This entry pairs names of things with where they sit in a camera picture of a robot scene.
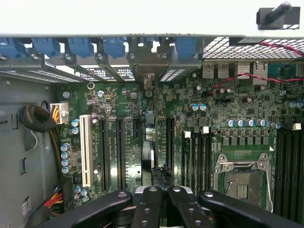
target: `pcie slot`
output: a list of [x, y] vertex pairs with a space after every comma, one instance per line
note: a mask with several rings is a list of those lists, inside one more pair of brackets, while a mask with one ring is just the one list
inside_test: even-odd
[[166, 164], [174, 172], [174, 118], [166, 118]]
[[80, 121], [80, 146], [82, 185], [90, 187], [93, 184], [93, 155], [90, 115], [81, 115]]
[[109, 156], [109, 132], [108, 122], [105, 119], [99, 120], [99, 146], [101, 166], [101, 189], [110, 189], [110, 156]]
[[116, 119], [116, 154], [118, 189], [125, 189], [124, 120]]

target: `white pci slot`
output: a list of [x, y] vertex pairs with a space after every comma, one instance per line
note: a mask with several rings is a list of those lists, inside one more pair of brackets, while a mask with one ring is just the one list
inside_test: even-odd
[[93, 184], [91, 116], [81, 115], [79, 117], [79, 121], [80, 121], [82, 185], [83, 187], [90, 187]]

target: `ventilation grille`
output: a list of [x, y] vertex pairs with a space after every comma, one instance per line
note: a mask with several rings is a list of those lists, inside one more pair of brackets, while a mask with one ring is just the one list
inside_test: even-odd
[[[292, 46], [304, 51], [304, 39], [266, 39], [264, 42]], [[229, 46], [229, 37], [217, 37], [204, 48], [204, 59], [294, 59], [300, 57], [284, 48], [262, 46]]]

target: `black plastic part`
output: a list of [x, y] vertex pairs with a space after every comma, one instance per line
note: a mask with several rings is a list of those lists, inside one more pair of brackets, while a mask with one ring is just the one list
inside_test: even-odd
[[150, 186], [144, 189], [142, 199], [136, 206], [131, 224], [132, 228], [159, 228], [162, 209], [163, 190]]
[[277, 130], [274, 212], [301, 223], [304, 200], [304, 131]]
[[46, 221], [37, 228], [83, 228], [98, 227], [108, 222], [111, 212], [122, 210], [132, 203], [132, 194], [128, 191], [116, 190], [101, 196], [81, 207]]
[[235, 221], [237, 225], [234, 227], [303, 228], [281, 216], [214, 190], [202, 191], [199, 204]]
[[186, 228], [212, 228], [208, 217], [197, 202], [193, 202], [189, 194], [182, 187], [170, 187], [167, 190], [167, 223], [168, 226], [183, 225]]

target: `black ram slot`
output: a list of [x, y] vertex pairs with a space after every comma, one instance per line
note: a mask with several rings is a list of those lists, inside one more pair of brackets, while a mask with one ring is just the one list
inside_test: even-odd
[[99, 120], [99, 147], [100, 147], [100, 167], [101, 167], [101, 189], [110, 189], [110, 154], [109, 154], [109, 130], [105, 119]]
[[274, 212], [301, 223], [304, 197], [303, 131], [277, 130]]
[[166, 164], [174, 172], [174, 118], [166, 119]]
[[140, 139], [141, 119], [133, 118], [133, 139]]
[[117, 181], [118, 189], [124, 190], [125, 184], [125, 145], [124, 120], [116, 119], [116, 153], [117, 153]]

